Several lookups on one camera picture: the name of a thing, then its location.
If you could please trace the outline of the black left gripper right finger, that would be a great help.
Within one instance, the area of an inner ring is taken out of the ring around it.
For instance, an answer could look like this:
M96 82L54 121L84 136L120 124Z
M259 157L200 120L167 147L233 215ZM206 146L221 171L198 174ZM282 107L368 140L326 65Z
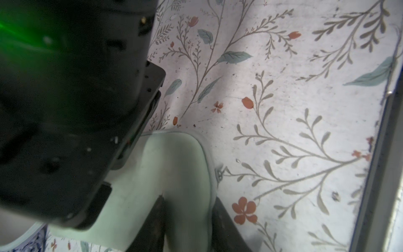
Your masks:
M251 252L218 197L212 209L212 250L213 252Z

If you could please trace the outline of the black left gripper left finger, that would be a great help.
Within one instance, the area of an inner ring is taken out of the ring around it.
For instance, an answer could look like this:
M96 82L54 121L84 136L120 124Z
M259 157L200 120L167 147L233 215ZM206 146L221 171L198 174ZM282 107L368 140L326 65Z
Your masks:
M166 230L166 201L160 195L126 252L163 252Z

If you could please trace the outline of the mint umbrella case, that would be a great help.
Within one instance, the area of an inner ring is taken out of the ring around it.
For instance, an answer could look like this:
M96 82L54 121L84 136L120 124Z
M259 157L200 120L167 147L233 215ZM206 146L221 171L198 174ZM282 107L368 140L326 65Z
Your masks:
M142 135L125 165L108 173L112 192L95 223L86 230L50 226L59 251L125 251L144 229L158 199L165 252L212 249L212 208L216 199L213 158L199 133L162 130Z

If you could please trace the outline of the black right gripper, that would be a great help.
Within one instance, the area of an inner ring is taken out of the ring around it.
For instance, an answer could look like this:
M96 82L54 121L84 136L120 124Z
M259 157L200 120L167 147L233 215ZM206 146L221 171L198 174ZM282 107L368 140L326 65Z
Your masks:
M1 207L90 228L160 99L157 1L1 1Z

